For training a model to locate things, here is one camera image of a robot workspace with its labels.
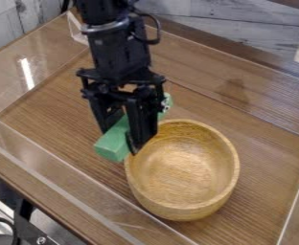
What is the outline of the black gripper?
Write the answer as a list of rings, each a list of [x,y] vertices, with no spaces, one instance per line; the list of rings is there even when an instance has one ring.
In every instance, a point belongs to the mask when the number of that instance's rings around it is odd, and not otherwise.
[[[103,133],[123,118],[127,106],[127,143],[136,155],[158,134],[159,112],[164,110],[164,78],[150,69],[150,45],[156,45],[160,37],[148,39],[140,16],[83,21],[82,33],[95,62],[94,68],[76,72],[83,97],[90,100]]]

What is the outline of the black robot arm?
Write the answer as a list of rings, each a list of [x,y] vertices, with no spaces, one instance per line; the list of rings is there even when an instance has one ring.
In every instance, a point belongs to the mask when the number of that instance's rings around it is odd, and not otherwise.
[[[150,14],[135,7],[138,0],[75,0],[94,59],[82,68],[82,96],[88,100],[100,130],[108,133],[126,122],[122,144],[136,154],[159,130],[164,112],[164,76],[151,71],[150,38],[144,19]]]

